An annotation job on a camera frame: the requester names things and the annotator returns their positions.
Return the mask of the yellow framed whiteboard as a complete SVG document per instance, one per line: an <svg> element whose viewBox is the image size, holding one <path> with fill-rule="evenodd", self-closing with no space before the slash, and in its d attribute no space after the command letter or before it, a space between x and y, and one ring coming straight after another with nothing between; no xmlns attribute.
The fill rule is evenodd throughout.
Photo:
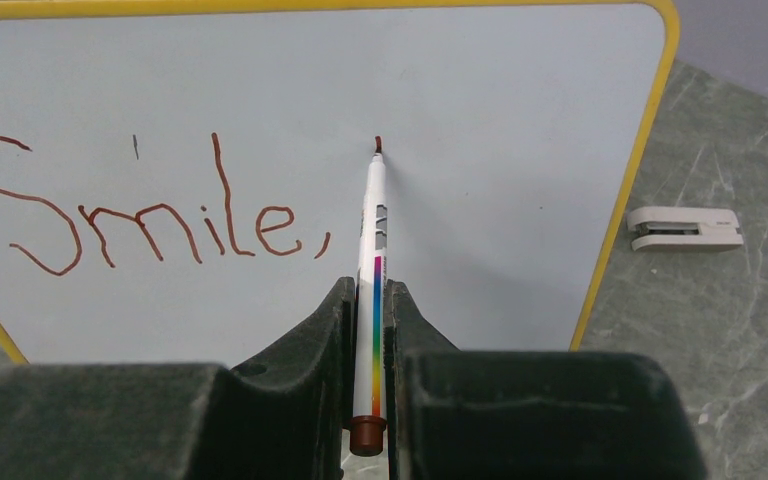
<svg viewBox="0 0 768 480"><path fill-rule="evenodd" d="M0 343L239 363L358 261L463 348L581 335L680 36L670 1L0 1Z"/></svg>

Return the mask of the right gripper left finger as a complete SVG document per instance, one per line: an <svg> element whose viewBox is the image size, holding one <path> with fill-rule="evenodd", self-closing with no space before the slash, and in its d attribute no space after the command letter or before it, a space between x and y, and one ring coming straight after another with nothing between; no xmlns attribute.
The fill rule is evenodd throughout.
<svg viewBox="0 0 768 480"><path fill-rule="evenodd" d="M354 282L245 362L0 371L0 479L338 479Z"/></svg>

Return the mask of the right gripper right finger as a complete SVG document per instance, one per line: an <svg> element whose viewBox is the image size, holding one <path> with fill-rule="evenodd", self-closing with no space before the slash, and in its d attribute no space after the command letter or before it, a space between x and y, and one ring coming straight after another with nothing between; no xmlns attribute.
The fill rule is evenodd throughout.
<svg viewBox="0 0 768 480"><path fill-rule="evenodd" d="M674 383L653 359L468 351L385 293L394 479L704 479Z"/></svg>

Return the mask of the white brown whiteboard marker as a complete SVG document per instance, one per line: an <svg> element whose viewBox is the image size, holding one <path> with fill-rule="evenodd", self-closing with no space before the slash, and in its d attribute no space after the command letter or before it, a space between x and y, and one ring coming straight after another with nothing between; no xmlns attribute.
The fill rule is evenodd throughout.
<svg viewBox="0 0 768 480"><path fill-rule="evenodd" d="M387 256L386 166L382 148L372 156L363 198L355 300L355 369L350 451L360 457L383 451L386 420L383 293Z"/></svg>

